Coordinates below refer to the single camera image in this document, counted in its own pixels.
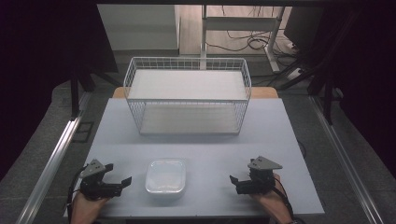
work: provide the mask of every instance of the human hand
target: human hand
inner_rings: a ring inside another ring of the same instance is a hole
[[[284,195],[286,195],[285,190],[283,190],[280,185],[280,176],[274,174],[274,178],[278,180],[275,181],[275,187]],[[250,194],[250,196],[254,200],[256,200],[264,208],[264,211],[277,223],[287,224],[292,222],[288,208],[286,207],[282,198],[277,195],[273,190],[266,194]]]
[[[100,210],[108,200],[110,200],[110,198],[89,201],[78,191],[73,200],[71,224],[92,224],[97,219]]]

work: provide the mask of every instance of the aluminum rail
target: aluminum rail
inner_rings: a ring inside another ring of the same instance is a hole
[[[378,209],[376,208],[375,202],[371,197],[369,191],[364,186],[361,178],[358,175],[355,167],[352,164],[352,161],[347,155],[346,150],[344,149],[341,140],[338,138],[338,135],[332,125],[329,125],[327,120],[324,118],[322,114],[322,108],[320,101],[317,96],[310,96],[309,97],[312,105],[317,112],[318,118],[320,123],[322,124],[324,131],[326,132],[327,136],[329,137],[332,147],[334,148],[335,154],[338,157],[338,160],[341,163],[341,166],[346,173],[346,177],[348,178],[353,190],[355,191],[358,200],[361,203],[361,207],[364,210],[367,218],[369,219],[370,223],[379,224],[384,223],[381,216],[379,215]]]
[[[37,183],[35,184],[35,188],[29,196],[24,208],[21,211],[21,214],[16,223],[27,223],[30,224],[35,219],[35,215],[40,208],[41,203],[44,200],[44,197],[47,194],[48,189],[50,188],[50,184],[52,183],[53,178],[55,177],[58,168],[64,158],[64,154],[67,150],[67,147],[70,145],[73,134],[75,133],[81,118],[86,110],[87,104],[91,98],[91,94],[88,92],[84,92],[79,101],[79,113],[78,116],[74,120],[70,120],[66,127],[64,128],[64,132],[61,135],[55,149],[53,149],[52,155],[47,162],[46,167],[44,168],[41,176],[38,178]]]

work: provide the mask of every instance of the white table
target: white table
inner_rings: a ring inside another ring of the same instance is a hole
[[[140,135],[124,99],[109,99],[86,162],[114,163],[104,181],[132,185],[110,200],[102,217],[257,217],[264,212],[238,195],[229,175],[247,180],[248,163],[259,155],[283,166],[280,174],[296,215],[323,208],[280,99],[252,99],[239,135]],[[145,190],[149,163],[183,159],[186,191],[172,203],[158,203]]]

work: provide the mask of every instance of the plastic container lid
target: plastic container lid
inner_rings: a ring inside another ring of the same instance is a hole
[[[164,159],[148,166],[146,190],[154,198],[174,200],[179,198],[186,185],[186,165],[182,160]]]

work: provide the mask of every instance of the wire basket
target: wire basket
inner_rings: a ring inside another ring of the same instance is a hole
[[[124,80],[141,134],[239,134],[250,93],[240,58],[132,58]]]

